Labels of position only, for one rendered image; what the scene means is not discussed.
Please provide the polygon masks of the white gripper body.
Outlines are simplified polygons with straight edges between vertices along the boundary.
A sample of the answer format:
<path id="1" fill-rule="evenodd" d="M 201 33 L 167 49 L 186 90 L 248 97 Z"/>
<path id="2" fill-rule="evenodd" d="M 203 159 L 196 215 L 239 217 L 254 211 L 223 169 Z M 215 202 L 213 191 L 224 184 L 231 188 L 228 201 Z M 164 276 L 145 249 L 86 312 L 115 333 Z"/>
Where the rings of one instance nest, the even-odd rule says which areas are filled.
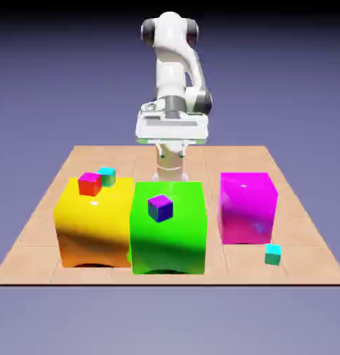
<path id="1" fill-rule="evenodd" d="M 180 112 L 179 118 L 169 119 L 163 111 L 140 111 L 135 136 L 142 144 L 168 141 L 204 144 L 208 138 L 208 117 L 205 114 Z"/>

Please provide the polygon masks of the small cyan cube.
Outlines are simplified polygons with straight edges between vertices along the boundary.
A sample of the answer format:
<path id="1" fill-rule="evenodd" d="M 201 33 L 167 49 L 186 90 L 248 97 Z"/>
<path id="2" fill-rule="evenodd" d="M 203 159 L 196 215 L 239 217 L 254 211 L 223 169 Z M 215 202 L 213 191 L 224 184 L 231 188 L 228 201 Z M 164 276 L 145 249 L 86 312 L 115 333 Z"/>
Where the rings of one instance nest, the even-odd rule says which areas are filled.
<path id="1" fill-rule="evenodd" d="M 115 168 L 103 166 L 98 170 L 98 174 L 101 176 L 102 187 L 111 187 L 115 183 Z"/>
<path id="2" fill-rule="evenodd" d="M 279 266 L 281 261 L 281 246 L 276 244 L 265 245 L 265 264 Z"/>

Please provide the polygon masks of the small purple cube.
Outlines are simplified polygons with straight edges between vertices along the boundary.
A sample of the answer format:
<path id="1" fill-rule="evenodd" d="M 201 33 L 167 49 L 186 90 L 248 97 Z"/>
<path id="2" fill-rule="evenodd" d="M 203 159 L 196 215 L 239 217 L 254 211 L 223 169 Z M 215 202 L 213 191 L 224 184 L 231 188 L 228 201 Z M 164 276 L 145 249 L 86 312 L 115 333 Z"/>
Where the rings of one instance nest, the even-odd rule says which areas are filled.
<path id="1" fill-rule="evenodd" d="M 157 223 L 173 217 L 173 201 L 161 194 L 148 199 L 148 214 Z"/>

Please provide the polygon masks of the small red cube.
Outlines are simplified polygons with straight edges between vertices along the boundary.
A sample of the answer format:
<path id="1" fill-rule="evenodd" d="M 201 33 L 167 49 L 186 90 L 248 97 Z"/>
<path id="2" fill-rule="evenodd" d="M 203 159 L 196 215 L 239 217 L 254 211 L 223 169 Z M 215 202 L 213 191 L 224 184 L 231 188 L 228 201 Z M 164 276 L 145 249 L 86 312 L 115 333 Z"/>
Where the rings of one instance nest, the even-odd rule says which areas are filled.
<path id="1" fill-rule="evenodd" d="M 86 172 L 78 178 L 78 191 L 82 196 L 96 196 L 102 188 L 102 176 Z"/>

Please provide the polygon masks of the large magenta box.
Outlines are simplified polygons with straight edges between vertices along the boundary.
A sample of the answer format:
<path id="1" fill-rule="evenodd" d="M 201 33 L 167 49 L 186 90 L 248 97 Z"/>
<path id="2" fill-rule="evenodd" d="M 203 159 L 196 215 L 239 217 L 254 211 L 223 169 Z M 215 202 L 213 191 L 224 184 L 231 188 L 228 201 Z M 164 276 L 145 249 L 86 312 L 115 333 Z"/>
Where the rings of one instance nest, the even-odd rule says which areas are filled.
<path id="1" fill-rule="evenodd" d="M 220 174 L 218 223 L 224 245 L 271 242 L 278 192 L 265 172 Z"/>

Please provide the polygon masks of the large green box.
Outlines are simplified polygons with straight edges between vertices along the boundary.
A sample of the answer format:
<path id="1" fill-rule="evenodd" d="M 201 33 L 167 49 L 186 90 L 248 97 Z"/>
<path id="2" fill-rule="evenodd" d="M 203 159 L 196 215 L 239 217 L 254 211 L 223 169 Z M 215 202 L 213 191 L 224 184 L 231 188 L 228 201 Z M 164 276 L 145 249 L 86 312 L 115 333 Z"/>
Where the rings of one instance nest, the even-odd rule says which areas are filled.
<path id="1" fill-rule="evenodd" d="M 164 194 L 173 217 L 161 223 L 148 214 L 148 199 Z M 130 213 L 133 273 L 202 274 L 205 270 L 207 209 L 200 182 L 138 182 Z"/>

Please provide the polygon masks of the large yellow box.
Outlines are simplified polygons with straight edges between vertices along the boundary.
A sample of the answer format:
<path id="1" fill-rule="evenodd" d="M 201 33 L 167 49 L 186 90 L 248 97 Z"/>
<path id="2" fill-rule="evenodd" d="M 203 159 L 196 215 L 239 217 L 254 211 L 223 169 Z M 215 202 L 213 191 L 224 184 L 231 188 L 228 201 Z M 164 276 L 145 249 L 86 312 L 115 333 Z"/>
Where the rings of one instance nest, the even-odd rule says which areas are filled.
<path id="1" fill-rule="evenodd" d="M 118 177 L 96 196 L 82 196 L 77 179 L 69 179 L 53 211 L 63 267 L 131 267 L 128 252 L 134 188 L 133 178 Z"/>

